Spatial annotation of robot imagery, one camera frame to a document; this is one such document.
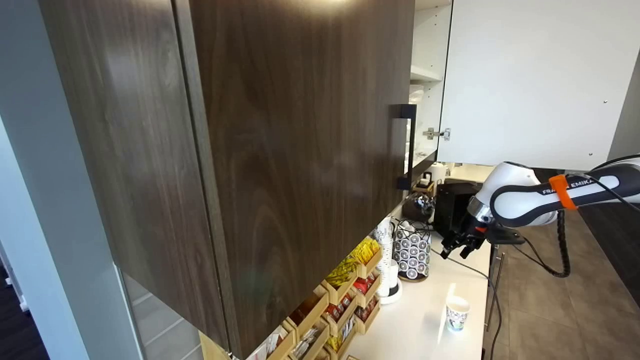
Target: black cabinet handle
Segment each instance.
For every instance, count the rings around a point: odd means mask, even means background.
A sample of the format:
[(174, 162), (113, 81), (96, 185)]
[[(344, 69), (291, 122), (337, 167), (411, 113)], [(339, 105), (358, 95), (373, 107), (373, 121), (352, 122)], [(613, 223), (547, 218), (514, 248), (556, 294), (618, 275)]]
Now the black cabinet handle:
[(416, 113), (417, 113), (417, 105), (415, 104), (400, 105), (399, 119), (411, 120), (411, 128), (409, 133), (409, 167), (407, 168), (405, 175), (397, 178), (396, 188), (398, 190), (411, 190), (411, 176), (413, 175), (413, 148), (415, 147)]

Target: wood grain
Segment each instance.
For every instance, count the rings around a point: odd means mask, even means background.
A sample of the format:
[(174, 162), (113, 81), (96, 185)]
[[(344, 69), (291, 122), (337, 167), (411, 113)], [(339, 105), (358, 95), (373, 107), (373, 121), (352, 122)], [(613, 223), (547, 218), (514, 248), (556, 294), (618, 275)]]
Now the wood grain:
[(413, 1), (190, 5), (243, 357), (400, 201)]
[(171, 2), (40, 6), (118, 266), (227, 347)]

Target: orange band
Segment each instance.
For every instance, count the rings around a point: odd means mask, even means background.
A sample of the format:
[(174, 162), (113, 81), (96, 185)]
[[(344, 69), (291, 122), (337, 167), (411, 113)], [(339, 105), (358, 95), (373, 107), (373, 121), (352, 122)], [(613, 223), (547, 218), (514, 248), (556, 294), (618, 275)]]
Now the orange band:
[(569, 183), (566, 181), (566, 177), (564, 175), (556, 175), (549, 179), (549, 184), (551, 184), (551, 189), (556, 191), (558, 197), (560, 198), (560, 203), (564, 208), (575, 210), (577, 207), (573, 203), (573, 200), (569, 197), (569, 193), (566, 192), (566, 189), (569, 187)]

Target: white wall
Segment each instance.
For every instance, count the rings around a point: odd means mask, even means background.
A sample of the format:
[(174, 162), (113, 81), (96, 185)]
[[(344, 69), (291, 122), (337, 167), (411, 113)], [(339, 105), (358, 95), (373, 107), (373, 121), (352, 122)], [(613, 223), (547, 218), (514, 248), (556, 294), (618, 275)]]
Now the white wall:
[(139, 359), (37, 1), (0, 4), (0, 49), (0, 238), (45, 347)]
[(613, 136), (609, 160), (640, 152), (640, 61), (636, 60), (620, 120)]

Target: upper cabinet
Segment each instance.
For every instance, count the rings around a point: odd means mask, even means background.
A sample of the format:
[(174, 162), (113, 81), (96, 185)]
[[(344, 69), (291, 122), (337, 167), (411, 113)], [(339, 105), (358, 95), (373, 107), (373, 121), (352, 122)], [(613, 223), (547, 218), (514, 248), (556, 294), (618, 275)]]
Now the upper cabinet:
[(401, 200), (413, 1), (42, 13), (118, 266), (234, 355)]
[(577, 170), (604, 162), (640, 47), (639, 16), (636, 0), (455, 0), (440, 124), (451, 137), (440, 138), (438, 161)]

